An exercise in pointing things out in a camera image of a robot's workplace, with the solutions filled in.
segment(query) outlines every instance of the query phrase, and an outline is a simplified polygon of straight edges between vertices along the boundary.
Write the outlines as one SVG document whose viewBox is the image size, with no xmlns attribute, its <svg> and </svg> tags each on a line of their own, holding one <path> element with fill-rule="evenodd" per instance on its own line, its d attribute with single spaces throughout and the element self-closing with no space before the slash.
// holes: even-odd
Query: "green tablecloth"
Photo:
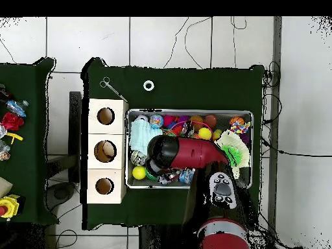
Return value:
<svg viewBox="0 0 332 249">
<path fill-rule="evenodd" d="M 11 193 L 26 198 L 23 212 L 14 216 L 13 222 L 35 222 L 54 224 L 56 217 L 49 213 L 44 204 L 47 175 L 44 144 L 46 142 L 46 81 L 54 65 L 52 58 L 41 58 L 33 65 L 0 64 L 0 83 L 15 96 L 17 101 L 27 100 L 29 108 L 24 125 L 15 131 L 24 138 L 15 139 L 10 149 L 10 159 L 0 161 L 0 177 L 14 186 Z M 0 105 L 0 118 L 8 112 Z M 7 145 L 11 137 L 2 138 Z"/>
<path fill-rule="evenodd" d="M 110 89 L 99 86 L 103 77 L 109 77 L 111 85 L 128 101 L 129 108 L 251 111 L 254 115 L 254 162 L 250 195 L 257 210 L 263 71 L 261 65 L 253 69 L 204 70 L 106 67 L 101 59 L 91 59 L 82 71 L 82 78 L 87 80 L 83 108 L 87 108 L 87 96 L 119 99 Z M 153 81 L 153 91 L 143 89 L 146 80 Z M 88 123 L 87 115 L 82 116 L 82 121 Z M 86 172 L 82 173 L 81 190 L 86 189 L 87 184 Z M 81 191 L 83 201 L 84 196 L 86 190 Z M 186 198 L 186 190 L 128 189 L 121 204 L 84 205 L 83 217 L 87 219 L 88 229 L 98 224 L 181 224 Z"/>
</svg>

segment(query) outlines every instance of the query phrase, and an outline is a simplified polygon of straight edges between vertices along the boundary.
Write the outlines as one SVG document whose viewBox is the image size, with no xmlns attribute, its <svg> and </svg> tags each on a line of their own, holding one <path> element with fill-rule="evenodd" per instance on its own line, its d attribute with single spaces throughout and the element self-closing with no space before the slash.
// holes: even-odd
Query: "plastic bottle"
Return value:
<svg viewBox="0 0 332 249">
<path fill-rule="evenodd" d="M 16 102 L 16 101 L 7 101 L 6 103 L 7 108 L 14 114 L 18 115 L 19 117 L 26 117 L 25 110 L 28 107 L 27 101 Z"/>
</svg>

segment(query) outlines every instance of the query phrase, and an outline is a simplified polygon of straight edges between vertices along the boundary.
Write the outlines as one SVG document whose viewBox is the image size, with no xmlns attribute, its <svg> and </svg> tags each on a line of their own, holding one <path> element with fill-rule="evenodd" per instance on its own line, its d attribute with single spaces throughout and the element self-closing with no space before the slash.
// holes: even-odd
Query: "orange ball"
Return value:
<svg viewBox="0 0 332 249">
<path fill-rule="evenodd" d="M 238 122 L 241 125 L 244 125 L 244 119 L 242 117 L 232 117 L 230 120 L 230 125 L 233 123 Z"/>
<path fill-rule="evenodd" d="M 203 122 L 203 118 L 199 115 L 193 115 L 192 117 L 190 117 L 190 120 L 191 121 Z M 203 127 L 203 124 L 193 123 L 193 126 L 194 126 L 194 131 L 197 132 Z"/>
</svg>

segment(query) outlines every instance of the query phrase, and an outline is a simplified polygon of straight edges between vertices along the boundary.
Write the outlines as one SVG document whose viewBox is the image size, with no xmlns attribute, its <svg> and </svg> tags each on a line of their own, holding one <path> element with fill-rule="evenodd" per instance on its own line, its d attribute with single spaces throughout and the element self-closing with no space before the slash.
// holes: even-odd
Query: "white ring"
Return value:
<svg viewBox="0 0 332 249">
<path fill-rule="evenodd" d="M 144 82 L 143 87 L 144 87 L 145 91 L 151 91 L 154 88 L 154 84 L 151 80 L 147 80 Z"/>
</svg>

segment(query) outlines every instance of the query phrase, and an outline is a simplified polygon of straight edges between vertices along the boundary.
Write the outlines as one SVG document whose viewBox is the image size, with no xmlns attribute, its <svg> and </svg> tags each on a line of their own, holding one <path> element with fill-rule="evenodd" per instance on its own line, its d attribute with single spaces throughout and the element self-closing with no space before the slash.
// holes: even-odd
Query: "plush toy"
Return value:
<svg viewBox="0 0 332 249">
<path fill-rule="evenodd" d="M 168 127 L 174 120 L 175 120 L 175 117 L 173 117 L 171 115 L 164 115 L 163 116 L 163 126 Z"/>
<path fill-rule="evenodd" d="M 203 118 L 199 115 L 193 115 L 192 117 L 190 117 L 190 120 L 203 122 Z M 198 132 L 203 127 L 203 125 L 200 123 L 193 123 L 193 125 L 194 125 L 195 132 Z"/>
<path fill-rule="evenodd" d="M 201 139 L 210 140 L 212 137 L 212 133 L 210 129 L 203 127 L 198 131 L 198 136 Z"/>
</svg>

